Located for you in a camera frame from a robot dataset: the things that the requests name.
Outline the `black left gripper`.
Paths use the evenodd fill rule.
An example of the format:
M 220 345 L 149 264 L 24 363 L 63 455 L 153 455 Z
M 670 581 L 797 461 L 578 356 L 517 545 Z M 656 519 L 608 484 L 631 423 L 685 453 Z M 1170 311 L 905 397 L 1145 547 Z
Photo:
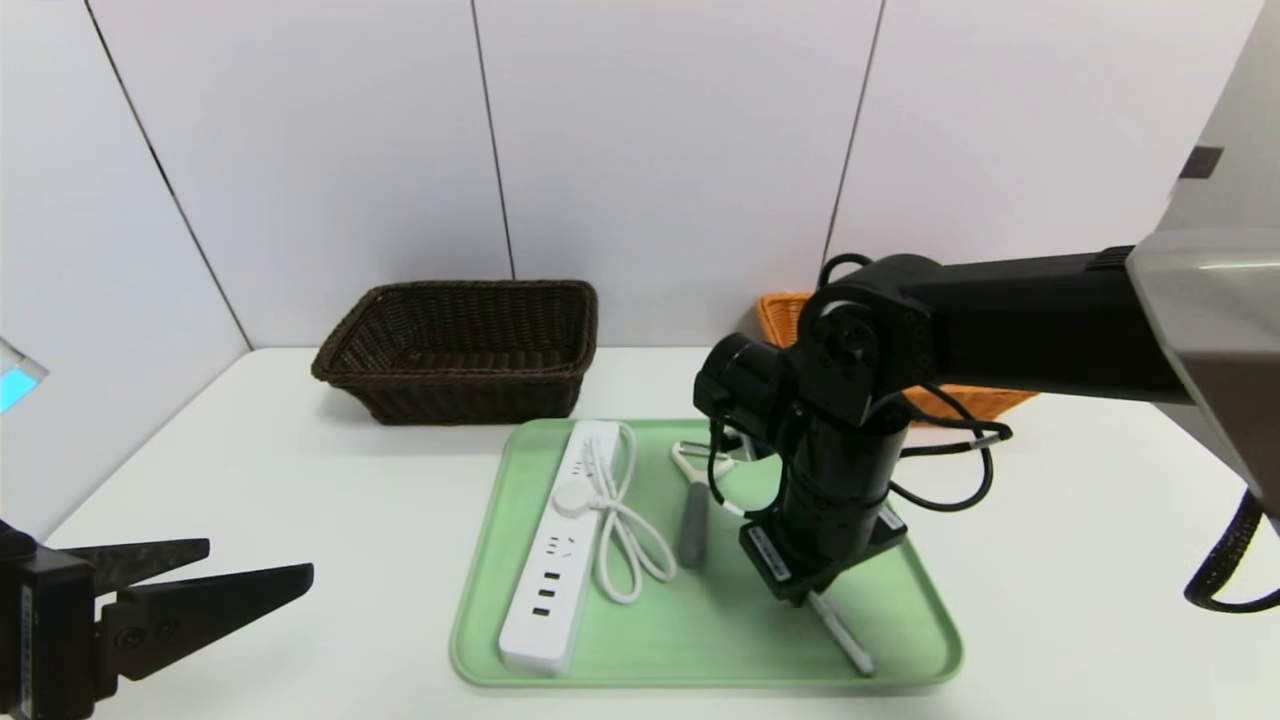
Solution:
M 209 555 L 207 538 L 51 550 L 4 523 L 3 717 L 90 719 L 99 675 L 142 680 L 314 583 L 305 562 L 128 588 Z M 93 602 L 115 592 L 99 620 L 97 669 Z

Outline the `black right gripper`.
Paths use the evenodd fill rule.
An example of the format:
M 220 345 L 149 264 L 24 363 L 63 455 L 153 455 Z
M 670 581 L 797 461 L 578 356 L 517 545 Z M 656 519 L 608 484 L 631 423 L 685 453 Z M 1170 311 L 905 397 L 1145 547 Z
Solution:
M 777 600 L 799 606 L 906 539 L 905 521 L 887 518 L 892 486 L 870 489 L 840 498 L 809 482 L 783 482 L 767 506 L 742 512 L 740 544 Z

